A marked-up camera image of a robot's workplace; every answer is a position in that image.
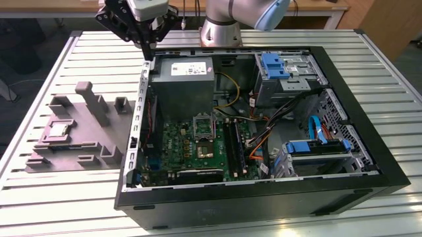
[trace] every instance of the gray 3d-printed holder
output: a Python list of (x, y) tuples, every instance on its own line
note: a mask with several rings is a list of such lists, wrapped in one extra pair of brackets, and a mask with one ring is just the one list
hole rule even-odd
[(119, 168), (135, 101), (117, 97), (113, 102), (105, 102), (91, 89), (89, 82), (77, 83), (75, 89), (87, 103), (71, 103), (65, 96), (52, 98), (53, 114), (27, 161), (27, 172)]

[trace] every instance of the ram slot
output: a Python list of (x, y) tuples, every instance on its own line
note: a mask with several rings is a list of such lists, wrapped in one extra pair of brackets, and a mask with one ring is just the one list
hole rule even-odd
[(236, 147), (238, 147), (239, 170), (240, 170), (242, 174), (246, 174), (247, 167), (246, 167), (246, 161), (244, 161), (244, 151), (243, 151), (243, 143), (242, 143), (242, 136), (240, 136), (238, 120), (235, 120), (235, 122), (232, 124), (234, 124), (235, 132), (236, 132)]
[(224, 132), (224, 145), (226, 145), (226, 154), (227, 154), (227, 163), (228, 163), (228, 173), (231, 177), (238, 177), (239, 170), (236, 165), (236, 147), (234, 146), (231, 139), (231, 126), (230, 123), (226, 122), (223, 126)]

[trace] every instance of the blue drive bracket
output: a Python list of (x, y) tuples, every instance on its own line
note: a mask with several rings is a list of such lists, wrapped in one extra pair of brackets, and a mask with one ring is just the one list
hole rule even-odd
[(300, 152), (311, 151), (307, 141), (288, 142), (286, 143), (286, 149), (287, 149), (287, 153), (294, 153), (294, 152), (300, 153)]
[(290, 73), (284, 71), (284, 62), (276, 53), (262, 54), (262, 65), (268, 79), (288, 79)]

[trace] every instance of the black cable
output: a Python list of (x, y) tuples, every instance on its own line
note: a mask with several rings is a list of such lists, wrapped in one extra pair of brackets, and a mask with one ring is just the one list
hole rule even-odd
[(197, 29), (200, 27), (200, 3), (199, 3), (199, 0), (196, 0), (197, 2)]
[(292, 0), (294, 4), (295, 4), (295, 12), (292, 13), (292, 16), (298, 16), (299, 15), (299, 7), (298, 7), (298, 2), (296, 0)]
[(197, 24), (197, 2), (195, 0), (195, 20), (196, 20), (196, 26), (199, 25)]
[[(230, 104), (230, 96), (226, 97), (226, 101), (227, 101), (227, 104)], [(231, 108), (231, 110), (235, 112), (236, 116), (242, 116), (240, 112), (236, 110), (236, 108), (234, 107), (234, 105), (230, 105), (228, 106)]]
[(15, 99), (12, 100), (10, 87), (8, 86), (8, 84), (5, 84), (5, 86), (6, 86), (8, 99), (9, 99), (9, 101), (8, 101), (8, 102), (10, 102), (10, 103), (16, 104), (16, 103), (17, 103), (17, 101), (20, 100), (20, 96), (16, 94), (16, 97), (15, 97)]
[(184, 16), (185, 16), (185, 0), (183, 0), (183, 19), (184, 19)]
[(219, 108), (213, 108), (216, 111), (219, 111), (224, 116), (234, 118), (234, 119), (244, 119), (244, 120), (250, 120), (250, 121), (260, 121), (259, 119), (254, 119), (254, 118), (247, 118), (243, 116), (235, 116), (228, 114), (227, 112), (224, 112), (223, 110), (220, 110)]
[(306, 98), (310, 95), (319, 94), (322, 91), (322, 88), (316, 88), (310, 91), (302, 92), (286, 104), (283, 104), (271, 116), (270, 120), (267, 121), (264, 130), (259, 132), (258, 136), (250, 140), (250, 143), (255, 142), (260, 137), (263, 137), (267, 134), (267, 132), (271, 132), (279, 119), (283, 118), (283, 116), (287, 115), (295, 109), (296, 105), (299, 104), (303, 98)]

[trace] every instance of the cable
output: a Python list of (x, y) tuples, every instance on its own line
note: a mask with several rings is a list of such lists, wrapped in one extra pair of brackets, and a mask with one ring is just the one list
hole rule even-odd
[(323, 91), (322, 88), (312, 89), (310, 91), (302, 92), (299, 95), (296, 95), (284, 105), (280, 106), (280, 108), (276, 110), (274, 115), (271, 116), (270, 120), (266, 123), (266, 129), (258, 133), (258, 136), (254, 137), (248, 143), (255, 142), (267, 132), (271, 132), (271, 129), (274, 128), (276, 121), (279, 118), (283, 118), (284, 115), (287, 115), (299, 104), (300, 100), (306, 98), (310, 95), (319, 94)]
[(197, 2), (197, 29), (200, 27), (200, 3), (199, 3), (199, 0), (196, 0)]
[(228, 113), (226, 113), (221, 109), (219, 108), (213, 108), (221, 115), (224, 115), (226, 117), (234, 118), (234, 119), (244, 119), (248, 121), (260, 121), (260, 119), (254, 119), (254, 118), (247, 118), (247, 117), (242, 117), (242, 116), (234, 116), (230, 115)]
[(8, 102), (16, 104), (17, 101), (20, 100), (20, 96), (16, 95), (15, 99), (12, 100), (12, 94), (10, 94), (10, 86), (12, 86), (12, 85), (5, 84), (5, 86), (6, 86), (6, 92), (8, 92), (8, 99), (9, 99)]
[(195, 0), (195, 20), (196, 20), (196, 27), (197, 27), (199, 23), (197, 23), (197, 2), (196, 2), (196, 0)]
[[(226, 101), (230, 104), (230, 95), (226, 97)], [(228, 106), (231, 108), (231, 110), (235, 112), (236, 116), (242, 116), (240, 112), (236, 110), (236, 108), (234, 107), (234, 105)]]
[(327, 140), (323, 136), (323, 128), (322, 128), (322, 125), (320, 125), (320, 120), (319, 120), (319, 117), (316, 115), (311, 115), (310, 116), (310, 119), (308, 119), (308, 130), (310, 130), (310, 139), (315, 139), (315, 135), (314, 135), (314, 125), (315, 125), (315, 131), (316, 131), (316, 134), (318, 134), (318, 139), (320, 140), (320, 142), (323, 144), (327, 143)]
[(292, 13), (292, 16), (298, 16), (299, 15), (299, 7), (298, 7), (298, 2), (296, 0), (292, 0), (294, 4), (295, 4), (295, 12)]
[(252, 152), (251, 152), (251, 154), (250, 154), (250, 159), (252, 158), (252, 157), (255, 157), (254, 156), (254, 153), (256, 152), (256, 150), (258, 150), (258, 148), (262, 146), (262, 144), (263, 144), (263, 142), (266, 141), (266, 139), (268, 138), (268, 136), (270, 136), (270, 133), (267, 134), (267, 136), (260, 140), (260, 142), (258, 143), (258, 145), (255, 146), (255, 148), (254, 148), (254, 150), (252, 150)]
[[(255, 107), (251, 107), (250, 117), (251, 117), (251, 119), (259, 119), (260, 117), (254, 116), (254, 109), (255, 109)], [(267, 116), (263, 116), (263, 120), (268, 121), (270, 119)]]
[(228, 106), (231, 106), (238, 100), (239, 100), (239, 97), (240, 97), (240, 86), (239, 84), (236, 83), (236, 81), (234, 80), (234, 78), (231, 78), (230, 75), (227, 75), (226, 73), (221, 73), (221, 72), (216, 72), (215, 74), (221, 74), (224, 77), (227, 77), (232, 83), (235, 84), (236, 86), (236, 90), (238, 90), (238, 93), (236, 93), (236, 98), (234, 99), (234, 101), (231, 101), (231, 103), (226, 104), (226, 105), (221, 105), (221, 106), (215, 106), (213, 108), (226, 108)]
[(180, 24), (181, 30), (185, 29), (185, 0), (183, 0), (183, 19)]
[(331, 135), (331, 133), (330, 133), (330, 131), (328, 131), (327, 126), (324, 125), (324, 123), (322, 124), (322, 129), (324, 130), (324, 133), (326, 133), (326, 135), (327, 135), (327, 139), (332, 139), (332, 135)]
[(12, 83), (12, 84), (10, 84), (10, 85), (8, 85), (8, 86), (15, 86), (15, 85), (21, 84), (23, 82), (27, 82), (27, 81), (45, 81), (45, 80), (41, 80), (41, 79), (35, 79), (35, 80), (21, 80), (21, 81), (19, 81), (19, 82)]
[(259, 160), (263, 160), (264, 158), (256, 157), (256, 156), (251, 156), (250, 159), (259, 159)]

